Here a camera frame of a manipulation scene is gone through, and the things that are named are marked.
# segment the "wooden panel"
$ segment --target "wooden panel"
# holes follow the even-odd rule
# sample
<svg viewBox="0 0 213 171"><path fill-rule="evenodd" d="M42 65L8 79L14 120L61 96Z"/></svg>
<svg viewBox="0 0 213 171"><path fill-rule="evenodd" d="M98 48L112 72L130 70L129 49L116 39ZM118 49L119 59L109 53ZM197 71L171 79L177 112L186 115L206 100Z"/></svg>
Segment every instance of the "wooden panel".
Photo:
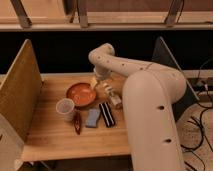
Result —
<svg viewBox="0 0 213 171"><path fill-rule="evenodd" d="M0 0L0 23L18 23L16 13L9 0Z"/></svg>
<svg viewBox="0 0 213 171"><path fill-rule="evenodd" d="M39 103L36 107L29 135L24 146L22 160L55 160L130 154L122 110L113 109L117 125L106 128L103 118L98 128L86 128L89 108L107 100L102 85L97 87L98 97L88 107L81 108L82 132L77 135L73 123L65 122L55 111L58 100L77 82L90 82L91 76L47 77L44 79ZM121 93L124 78L114 75L106 80Z"/></svg>
<svg viewBox="0 0 213 171"><path fill-rule="evenodd" d="M0 87L1 126L11 126L24 141L41 88L32 44L26 40Z"/></svg>

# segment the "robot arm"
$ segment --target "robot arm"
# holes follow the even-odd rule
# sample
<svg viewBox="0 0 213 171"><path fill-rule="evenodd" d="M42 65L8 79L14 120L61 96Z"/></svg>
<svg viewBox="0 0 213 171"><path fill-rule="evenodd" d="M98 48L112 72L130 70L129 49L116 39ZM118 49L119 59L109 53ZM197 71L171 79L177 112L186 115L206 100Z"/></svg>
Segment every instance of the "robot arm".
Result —
<svg viewBox="0 0 213 171"><path fill-rule="evenodd" d="M114 56L110 44L89 54L99 80L111 71L128 77L123 87L123 111L135 171L185 170L172 103L186 90L178 70L157 63Z"/></svg>

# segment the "wooden table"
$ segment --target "wooden table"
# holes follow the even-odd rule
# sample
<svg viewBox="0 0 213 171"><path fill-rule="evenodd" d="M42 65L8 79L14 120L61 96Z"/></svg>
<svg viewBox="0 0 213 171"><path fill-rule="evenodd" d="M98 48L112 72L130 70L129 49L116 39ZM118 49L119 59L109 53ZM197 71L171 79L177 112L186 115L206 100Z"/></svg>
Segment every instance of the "wooden table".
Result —
<svg viewBox="0 0 213 171"><path fill-rule="evenodd" d="M57 101L66 96L67 89L78 82L90 82L92 75L49 75L44 78L41 94L23 149L23 161L59 160L130 154L122 110L113 109L116 126L107 128L101 116L98 128L86 128L88 109L97 108L107 96L98 85L97 98L90 106L80 109L82 131L77 135L73 123L65 122L56 113ZM124 78L113 74L105 82L120 94Z"/></svg>

